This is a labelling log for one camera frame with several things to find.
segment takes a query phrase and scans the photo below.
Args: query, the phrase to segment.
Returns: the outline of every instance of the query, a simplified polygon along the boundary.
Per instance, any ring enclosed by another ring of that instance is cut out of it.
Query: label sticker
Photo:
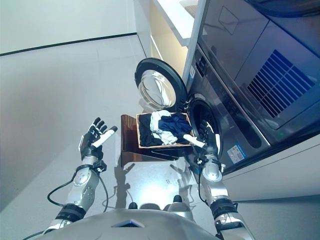
[[[196,70],[194,69],[194,67],[191,65],[190,67],[190,76],[193,79],[195,77],[196,74]]]
[[[241,147],[239,146],[239,144],[234,145],[232,148],[230,148],[227,151],[230,159],[232,160],[232,162],[234,164],[240,162],[241,160],[245,159],[247,157],[247,155],[245,154],[245,152],[241,149]]]

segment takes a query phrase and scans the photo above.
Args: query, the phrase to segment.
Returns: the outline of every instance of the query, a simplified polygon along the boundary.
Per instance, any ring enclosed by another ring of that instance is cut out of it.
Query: baseboard
[[[113,39],[113,38],[120,38],[120,37],[132,36],[132,35],[137,35],[137,33],[131,32],[131,33],[118,34],[118,35],[111,35],[111,36],[94,37],[94,38],[88,38],[88,39],[76,40],[76,41],[67,41],[67,42],[55,43],[55,44],[44,45],[44,46],[36,46],[36,47],[31,47],[31,48],[17,50],[17,51],[9,51],[9,52],[5,52],[5,53],[0,53],[0,57],[6,56],[6,55],[11,55],[11,54],[23,53],[23,52],[32,51],[32,50],[46,49],[46,48],[51,48],[51,47],[56,47],[56,46],[61,46],[61,45],[77,44],[77,43],[83,43],[83,42],[95,41],[95,40],[103,40],[103,39]]]

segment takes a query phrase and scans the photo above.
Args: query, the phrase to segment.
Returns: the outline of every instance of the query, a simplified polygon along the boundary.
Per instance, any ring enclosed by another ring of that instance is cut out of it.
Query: wooden tray
[[[173,145],[159,145],[159,146],[141,146],[140,145],[140,131],[139,131],[139,116],[140,115],[144,115],[144,114],[149,114],[149,113],[139,113],[136,115],[136,132],[137,132],[137,135],[138,135],[138,147],[140,149],[163,149],[163,148],[175,148],[175,147],[188,147],[188,146],[192,146],[192,144],[180,144],[180,143],[176,143],[176,144],[173,144]],[[191,126],[191,123],[190,123],[190,119],[189,119],[189,116],[188,114],[186,113],[182,113],[183,115],[185,115],[185,119],[187,120],[187,122],[190,124]],[[191,129],[191,132],[189,133],[191,136],[194,136],[194,132],[193,130]]]

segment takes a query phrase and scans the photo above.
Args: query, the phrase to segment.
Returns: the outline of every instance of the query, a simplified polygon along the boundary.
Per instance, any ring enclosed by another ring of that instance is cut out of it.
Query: dryer
[[[206,2],[186,86],[156,58],[142,60],[135,72],[142,105],[187,112],[196,136],[202,120],[220,134],[225,174],[320,133],[320,43],[267,15],[275,14],[263,11],[268,2]],[[294,23],[307,18],[320,30],[319,13],[303,7],[306,16],[292,15]]]

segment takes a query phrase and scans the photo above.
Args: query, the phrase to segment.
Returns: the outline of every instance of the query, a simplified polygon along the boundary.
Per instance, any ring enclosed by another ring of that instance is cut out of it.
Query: countertop
[[[184,6],[196,5],[197,0],[153,0],[172,29],[181,46],[188,46],[191,38],[194,18]]]

